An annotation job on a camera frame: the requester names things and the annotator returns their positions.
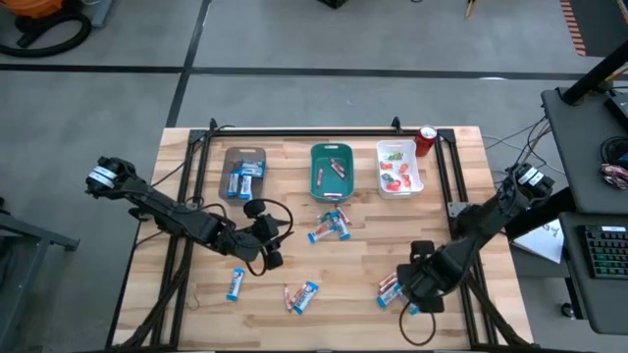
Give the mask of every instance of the clear plastic container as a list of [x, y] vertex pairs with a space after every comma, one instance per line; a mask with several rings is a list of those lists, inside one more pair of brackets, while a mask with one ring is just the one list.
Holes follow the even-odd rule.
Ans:
[[[408, 198], [423, 190], [424, 185], [419, 177], [419, 164], [414, 155], [415, 152], [416, 143], [413, 140], [383, 140], [377, 143], [378, 189], [380, 196], [385, 199]], [[390, 159], [391, 155], [397, 153], [401, 155], [400, 160]], [[404, 185], [404, 179], [400, 172], [403, 164], [407, 164], [407, 171], [404, 174], [409, 176], [409, 187]], [[388, 183], [382, 177], [384, 174], [388, 174], [394, 180], [401, 182], [399, 190], [387, 190]]]

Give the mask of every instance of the gray floor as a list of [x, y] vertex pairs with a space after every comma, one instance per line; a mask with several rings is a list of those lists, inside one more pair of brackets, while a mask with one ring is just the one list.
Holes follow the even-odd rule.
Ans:
[[[195, 66], [583, 73], [558, 0], [214, 0]], [[181, 66], [201, 0], [118, 1], [104, 29], [75, 51], [0, 63]], [[15, 41], [0, 13], [0, 40]], [[46, 41], [68, 35], [56, 29]], [[135, 162], [149, 178], [178, 75], [0, 72], [0, 195], [22, 219], [81, 239], [50, 251], [28, 301], [21, 346], [44, 352], [101, 348], [122, 285], [136, 222], [124, 202], [95, 201], [84, 178], [101, 155]], [[480, 126], [502, 137], [536, 122], [540, 93], [569, 81], [453, 78], [192, 75], [177, 126], [210, 118], [236, 126]], [[508, 140], [522, 146], [525, 135]], [[487, 138], [485, 142], [493, 143]], [[537, 149], [561, 169], [551, 138]], [[488, 151], [501, 171], [519, 151]], [[544, 171], [566, 184], [564, 176]], [[535, 340], [545, 347], [619, 352], [626, 337], [562, 319], [560, 281], [521, 278]]]

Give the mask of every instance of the wooden tabletop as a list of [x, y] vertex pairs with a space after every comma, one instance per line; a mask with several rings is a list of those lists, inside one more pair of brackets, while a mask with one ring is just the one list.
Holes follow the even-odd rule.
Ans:
[[[455, 127], [460, 162], [471, 202], [481, 203], [495, 194], [480, 130], [475, 126]], [[181, 163], [187, 128], [164, 131], [153, 180]], [[230, 147], [262, 147], [266, 150], [268, 173], [264, 197], [286, 203], [294, 213], [294, 235], [282, 246], [285, 264], [263, 277], [244, 276], [237, 302], [226, 299], [235, 267], [242, 261], [194, 246], [192, 268], [183, 314], [180, 349], [190, 350], [375, 350], [413, 349], [398, 330], [402, 308], [395, 301], [388, 310], [376, 303], [378, 283], [397, 264], [406, 263], [412, 240], [433, 240], [437, 247], [450, 241], [434, 149], [418, 160], [425, 184], [411, 199], [384, 200], [377, 190], [376, 143], [381, 137], [229, 137], [213, 138], [205, 172], [203, 197], [206, 204], [221, 202], [218, 185], [223, 157]], [[332, 236], [310, 244], [307, 232], [316, 217], [330, 209], [309, 194], [310, 148], [320, 142], [342, 142], [353, 149], [355, 193], [342, 205], [353, 221], [351, 239], [340, 242]], [[449, 153], [445, 151], [450, 167]], [[192, 179], [196, 175], [195, 166]], [[449, 168], [452, 193], [453, 172]], [[175, 174], [158, 189], [176, 198], [181, 175]], [[188, 195], [191, 195], [193, 182]], [[228, 207], [238, 227], [250, 225], [241, 207]], [[268, 211], [283, 218], [279, 208]], [[154, 224], [143, 225], [138, 239], [153, 234]], [[132, 257], [114, 343], [127, 339], [145, 318], [157, 299], [168, 246], [168, 235], [143, 243]], [[492, 300], [506, 320], [524, 338], [532, 341], [523, 300], [508, 243], [496, 236], [482, 250], [482, 261]], [[261, 261], [254, 265], [259, 269]], [[284, 303], [284, 284], [291, 293], [306, 281], [320, 287], [305, 314], [289, 313]], [[474, 302], [474, 310], [479, 306]], [[173, 303], [165, 323], [167, 337]], [[445, 312], [436, 314], [437, 333], [425, 349], [468, 348], [459, 291], [445, 298]], [[476, 322], [484, 339], [480, 314]], [[416, 341], [431, 331], [429, 315], [404, 318], [404, 328]]]

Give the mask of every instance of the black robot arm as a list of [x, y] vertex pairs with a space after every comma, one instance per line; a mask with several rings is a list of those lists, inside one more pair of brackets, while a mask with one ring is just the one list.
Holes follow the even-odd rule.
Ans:
[[[151, 215], [157, 227], [168, 234], [186, 236], [210, 250], [245, 262], [254, 261], [260, 251], [277, 250], [284, 237], [273, 237], [279, 234], [278, 226], [288, 223], [260, 215], [265, 210], [263, 203], [261, 207], [253, 204], [248, 208], [252, 212], [246, 212], [245, 208], [247, 216], [255, 219], [253, 226], [236, 229], [236, 224], [225, 216], [203, 212], [196, 204], [185, 205], [159, 192], [137, 176], [133, 164], [119, 158], [99, 158], [98, 166], [85, 182], [86, 192], [93, 197], [125, 198], [137, 206], [129, 212], [139, 220]], [[275, 259], [279, 257], [276, 262], [282, 262], [279, 252], [273, 255]], [[281, 263], [270, 265], [268, 270]]]
[[508, 171], [497, 194], [482, 205], [466, 206], [451, 223], [454, 240], [441, 246], [430, 257], [415, 256], [410, 264], [397, 266], [397, 280], [410, 302], [447, 295], [466, 281], [481, 305], [494, 319], [497, 329], [509, 344], [527, 344], [505, 322], [475, 279], [468, 276], [478, 252], [514, 217], [541, 206], [551, 196], [553, 180], [529, 164]]

